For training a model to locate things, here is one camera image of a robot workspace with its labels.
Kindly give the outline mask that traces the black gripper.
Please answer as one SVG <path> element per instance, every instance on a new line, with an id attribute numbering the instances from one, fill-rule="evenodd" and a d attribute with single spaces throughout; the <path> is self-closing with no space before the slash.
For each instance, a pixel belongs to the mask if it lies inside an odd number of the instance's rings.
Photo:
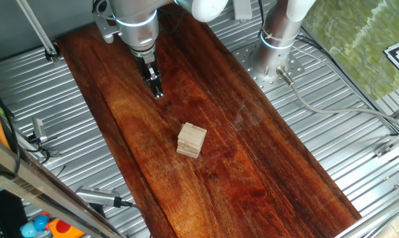
<path id="1" fill-rule="evenodd" d="M 150 88 L 153 96 L 159 99 L 164 96 L 161 85 L 161 74 L 159 73 L 158 63 L 155 53 L 147 53 L 135 57 L 137 69 L 145 85 Z"/>

